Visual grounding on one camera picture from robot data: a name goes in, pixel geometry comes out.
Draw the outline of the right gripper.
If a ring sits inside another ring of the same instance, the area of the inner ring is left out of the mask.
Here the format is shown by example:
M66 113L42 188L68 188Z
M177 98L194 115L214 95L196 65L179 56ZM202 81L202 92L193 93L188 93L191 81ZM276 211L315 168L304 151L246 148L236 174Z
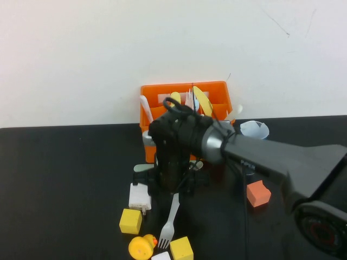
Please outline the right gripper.
M188 107L170 108L149 125L149 135L156 145L156 181L166 192L192 192L208 187L209 171L190 168L190 156L202 157L202 140L213 119ZM134 172L132 184L150 187L150 172Z

